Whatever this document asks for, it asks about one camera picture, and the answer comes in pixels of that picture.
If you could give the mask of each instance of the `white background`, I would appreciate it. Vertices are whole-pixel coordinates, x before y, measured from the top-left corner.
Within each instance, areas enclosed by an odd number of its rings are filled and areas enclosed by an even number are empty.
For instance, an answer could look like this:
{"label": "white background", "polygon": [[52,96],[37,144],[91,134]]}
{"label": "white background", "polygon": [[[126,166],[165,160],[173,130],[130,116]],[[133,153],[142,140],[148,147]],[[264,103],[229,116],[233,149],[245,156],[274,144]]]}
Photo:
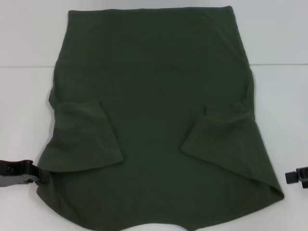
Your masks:
{"label": "white background", "polygon": [[[68,10],[231,5],[256,82],[256,116],[285,199],[203,231],[305,231],[308,190],[284,174],[308,166],[307,0],[0,0],[0,159],[32,159],[51,138],[47,98]],[[36,195],[0,188],[0,230],[82,231]],[[149,224],[128,231],[184,231]]]}

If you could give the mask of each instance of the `green fabric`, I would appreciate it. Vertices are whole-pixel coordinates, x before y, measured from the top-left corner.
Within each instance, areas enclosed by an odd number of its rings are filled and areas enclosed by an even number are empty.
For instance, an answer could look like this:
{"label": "green fabric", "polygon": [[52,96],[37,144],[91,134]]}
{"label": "green fabric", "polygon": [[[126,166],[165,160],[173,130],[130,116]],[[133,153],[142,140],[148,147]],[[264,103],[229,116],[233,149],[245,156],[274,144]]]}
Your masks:
{"label": "green fabric", "polygon": [[88,229],[188,231],[283,199],[231,7],[69,12],[38,194]]}

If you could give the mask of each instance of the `white table surface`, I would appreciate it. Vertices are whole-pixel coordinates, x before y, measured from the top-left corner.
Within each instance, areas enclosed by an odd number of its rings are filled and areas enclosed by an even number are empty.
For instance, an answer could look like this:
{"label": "white table surface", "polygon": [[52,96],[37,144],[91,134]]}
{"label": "white table surface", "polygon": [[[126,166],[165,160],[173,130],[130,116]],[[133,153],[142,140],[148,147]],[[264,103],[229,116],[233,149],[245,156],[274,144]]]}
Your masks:
{"label": "white table surface", "polygon": [[[308,65],[299,65],[308,63],[305,0],[0,0],[0,159],[37,163],[51,138],[53,112],[47,99],[68,10],[225,5],[234,8],[252,64],[257,123],[285,199],[202,230],[307,230],[308,190],[286,185],[284,178],[285,172],[308,166]],[[35,190],[35,184],[0,188],[0,230],[86,230],[54,213]],[[184,231],[160,224],[128,230]]]}

